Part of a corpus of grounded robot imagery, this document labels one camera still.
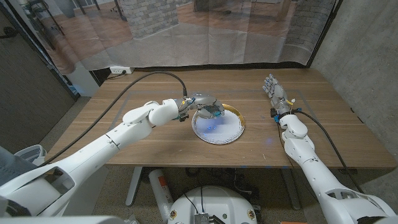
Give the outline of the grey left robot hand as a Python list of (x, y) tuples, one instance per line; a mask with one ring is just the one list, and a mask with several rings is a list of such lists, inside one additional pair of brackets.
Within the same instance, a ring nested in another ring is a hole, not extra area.
[(178, 107), (177, 119), (185, 121), (189, 117), (189, 110), (196, 110), (199, 117), (204, 119), (224, 116), (224, 106), (214, 96), (194, 93), (190, 98), (184, 96), (175, 100)]

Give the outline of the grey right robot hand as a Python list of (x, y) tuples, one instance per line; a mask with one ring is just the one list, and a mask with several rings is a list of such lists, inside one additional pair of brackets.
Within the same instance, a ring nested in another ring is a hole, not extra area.
[(263, 89), (271, 100), (271, 106), (278, 114), (291, 112), (291, 105), (288, 103), (287, 94), (272, 74), (264, 80)]

